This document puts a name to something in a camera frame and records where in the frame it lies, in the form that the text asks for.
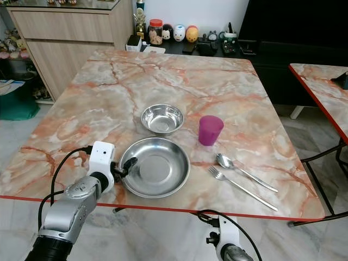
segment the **stainless steel bowl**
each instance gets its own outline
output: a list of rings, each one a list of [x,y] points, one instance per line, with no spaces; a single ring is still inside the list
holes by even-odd
[[[130,146],[122,155],[119,167],[131,157],[138,162],[123,179],[125,187],[145,198],[166,197],[178,191],[187,181],[190,160],[174,142],[164,138],[147,138]]]
[[[148,107],[141,115],[141,123],[148,130],[168,135],[182,126],[184,117],[181,111],[171,105],[157,104]]]

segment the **plastic cup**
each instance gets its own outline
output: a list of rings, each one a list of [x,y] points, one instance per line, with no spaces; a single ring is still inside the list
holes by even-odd
[[[205,146],[213,145],[223,129],[223,121],[213,115],[203,116],[200,119],[198,140]]]

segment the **cabinet drawer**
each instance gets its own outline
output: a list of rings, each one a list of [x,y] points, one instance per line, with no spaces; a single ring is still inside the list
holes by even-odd
[[[24,38],[113,42],[107,14],[13,11]]]
[[[34,60],[55,100],[96,49],[110,44],[27,41]]]

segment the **jar lid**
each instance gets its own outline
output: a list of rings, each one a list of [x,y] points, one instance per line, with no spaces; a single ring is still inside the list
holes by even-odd
[[[161,19],[151,19],[150,20],[150,26],[153,26],[153,27],[160,27],[163,25],[163,22]]]

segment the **fork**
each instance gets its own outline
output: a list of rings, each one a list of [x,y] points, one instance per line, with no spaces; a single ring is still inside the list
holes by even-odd
[[[247,189],[243,188],[241,185],[237,184],[236,182],[234,182],[233,180],[227,178],[223,173],[221,173],[220,171],[218,171],[215,167],[210,166],[209,167],[209,172],[211,174],[213,174],[213,176],[220,180],[220,181],[229,181],[231,182],[233,185],[235,185],[236,187],[240,188],[242,191],[244,191],[245,193],[249,194],[250,196],[252,196],[253,198],[255,198],[256,200],[258,200],[259,202],[261,202],[262,204],[265,204],[267,207],[273,209],[274,211],[278,211],[278,208],[276,208],[275,206],[271,205],[270,203],[264,201],[262,198],[256,196],[254,193],[248,191]]]

